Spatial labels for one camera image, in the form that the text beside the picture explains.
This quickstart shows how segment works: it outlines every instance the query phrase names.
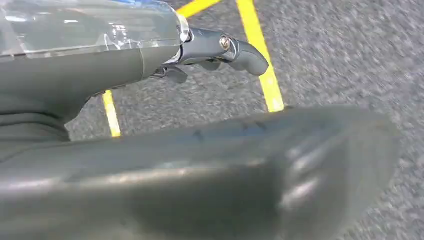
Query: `robotic finger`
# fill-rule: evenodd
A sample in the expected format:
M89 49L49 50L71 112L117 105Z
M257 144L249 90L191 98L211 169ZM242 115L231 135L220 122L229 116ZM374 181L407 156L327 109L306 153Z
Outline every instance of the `robotic finger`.
M229 37L223 32L191 28L189 38L181 45L177 55L165 62L152 77L167 76L183 83L187 75L176 70L176 65L200 65L208 71L215 71L221 63L254 76L263 75L269 67L265 57L251 44Z

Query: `gray carpet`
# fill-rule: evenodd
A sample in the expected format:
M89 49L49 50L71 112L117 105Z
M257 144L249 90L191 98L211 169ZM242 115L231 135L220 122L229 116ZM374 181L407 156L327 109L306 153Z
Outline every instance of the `gray carpet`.
M169 0L179 8L187 0ZM284 101L352 104L388 114L402 130L390 189L343 238L424 240L424 2L257 0ZM234 0L189 19L246 39ZM115 90L124 135L216 122L266 110L259 80L223 66L185 68L187 83L148 80ZM68 124L76 140L107 137L101 98Z

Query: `screw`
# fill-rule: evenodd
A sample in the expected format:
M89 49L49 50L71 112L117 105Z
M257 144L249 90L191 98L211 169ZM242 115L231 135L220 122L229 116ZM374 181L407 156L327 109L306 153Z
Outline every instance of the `screw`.
M219 40L219 44L224 50L230 49L230 38L227 37L226 35L222 35L221 39Z

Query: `clear plastic casing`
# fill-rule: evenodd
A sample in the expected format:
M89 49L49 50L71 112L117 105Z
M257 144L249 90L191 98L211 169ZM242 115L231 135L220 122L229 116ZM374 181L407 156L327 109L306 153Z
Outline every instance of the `clear plastic casing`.
M0 0L0 59L181 45L187 20L153 0Z

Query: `yellow line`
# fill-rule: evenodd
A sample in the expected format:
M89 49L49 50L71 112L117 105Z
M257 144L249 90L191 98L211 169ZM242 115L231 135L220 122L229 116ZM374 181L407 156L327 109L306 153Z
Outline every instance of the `yellow line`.
M236 2L249 43L255 46L269 62L268 70L259 77L268 110L270 112L282 111L284 109L283 97L281 96L254 2L253 0L236 0Z
M200 13L201 11L212 7L213 5L221 2L221 0L194 0L189 4L178 9L178 13L186 18Z
M109 121L110 133L112 137L120 137L121 129L118 122L117 111L115 109L114 97L112 96L112 91L107 90L103 94L103 104L104 109L106 110L107 120Z

